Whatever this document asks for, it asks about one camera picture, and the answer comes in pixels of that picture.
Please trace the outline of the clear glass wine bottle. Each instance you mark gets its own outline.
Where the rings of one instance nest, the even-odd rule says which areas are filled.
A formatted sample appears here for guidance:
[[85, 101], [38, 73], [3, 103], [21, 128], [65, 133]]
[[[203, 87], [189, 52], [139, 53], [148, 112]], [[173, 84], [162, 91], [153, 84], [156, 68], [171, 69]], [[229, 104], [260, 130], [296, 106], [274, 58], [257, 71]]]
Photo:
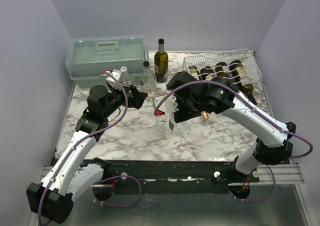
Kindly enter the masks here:
[[157, 90], [156, 78], [151, 72], [150, 63], [148, 61], [143, 62], [143, 73], [140, 76], [139, 81], [142, 92], [147, 93], [148, 98], [154, 98]]

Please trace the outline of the clear bottle dark label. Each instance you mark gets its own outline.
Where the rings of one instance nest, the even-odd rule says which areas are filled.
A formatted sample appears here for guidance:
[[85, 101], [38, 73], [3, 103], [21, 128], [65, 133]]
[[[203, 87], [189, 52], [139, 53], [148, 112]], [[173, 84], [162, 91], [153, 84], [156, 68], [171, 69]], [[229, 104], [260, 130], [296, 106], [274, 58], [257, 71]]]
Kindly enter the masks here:
[[126, 66], [122, 66], [120, 68], [120, 71], [120, 81], [123, 87], [136, 86], [136, 80], [129, 74], [128, 68]]

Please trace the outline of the clear bottle red cap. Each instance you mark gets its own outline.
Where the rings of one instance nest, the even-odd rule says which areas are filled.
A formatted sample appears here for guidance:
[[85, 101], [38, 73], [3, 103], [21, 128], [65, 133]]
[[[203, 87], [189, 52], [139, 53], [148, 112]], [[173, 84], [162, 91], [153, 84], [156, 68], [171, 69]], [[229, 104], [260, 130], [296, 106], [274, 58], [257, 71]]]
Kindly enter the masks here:
[[174, 114], [169, 114], [169, 129], [176, 135], [182, 135], [188, 128], [186, 122], [177, 123], [174, 118]]

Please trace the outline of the dark green brown-label wine bottle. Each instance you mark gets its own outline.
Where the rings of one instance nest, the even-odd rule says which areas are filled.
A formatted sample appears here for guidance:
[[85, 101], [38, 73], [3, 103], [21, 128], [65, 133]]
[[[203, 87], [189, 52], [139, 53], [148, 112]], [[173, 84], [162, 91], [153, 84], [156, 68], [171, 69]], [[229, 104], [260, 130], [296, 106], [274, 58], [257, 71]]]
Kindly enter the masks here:
[[169, 56], [164, 49], [164, 39], [158, 40], [158, 51], [154, 55], [155, 77], [158, 83], [166, 82], [168, 78], [168, 60]]

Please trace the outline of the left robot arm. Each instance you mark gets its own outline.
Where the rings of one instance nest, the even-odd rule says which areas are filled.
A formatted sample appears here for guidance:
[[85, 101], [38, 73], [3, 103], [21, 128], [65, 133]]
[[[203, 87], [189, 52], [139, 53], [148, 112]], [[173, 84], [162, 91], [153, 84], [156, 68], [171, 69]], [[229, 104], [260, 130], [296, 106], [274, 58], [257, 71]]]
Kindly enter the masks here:
[[96, 145], [105, 130], [111, 128], [108, 118], [122, 105], [140, 109], [147, 94], [135, 86], [120, 87], [111, 92], [98, 85], [90, 89], [87, 108], [77, 122], [71, 142], [49, 173], [40, 183], [31, 183], [26, 195], [32, 212], [42, 218], [62, 224], [70, 215], [74, 202], [95, 182], [110, 180], [109, 163], [100, 159], [78, 172], [87, 153]]

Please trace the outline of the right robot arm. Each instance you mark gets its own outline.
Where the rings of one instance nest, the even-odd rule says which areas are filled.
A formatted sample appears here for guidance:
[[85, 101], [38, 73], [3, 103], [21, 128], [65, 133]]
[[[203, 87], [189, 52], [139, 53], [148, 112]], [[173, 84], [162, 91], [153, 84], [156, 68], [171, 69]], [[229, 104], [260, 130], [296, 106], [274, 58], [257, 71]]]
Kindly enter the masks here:
[[291, 157], [295, 132], [292, 122], [283, 123], [263, 112], [224, 78], [200, 81], [185, 71], [176, 73], [166, 85], [177, 99], [176, 122], [198, 116], [201, 112], [221, 114], [256, 135], [254, 145], [237, 156], [230, 177], [241, 182], [262, 164], [277, 165]]

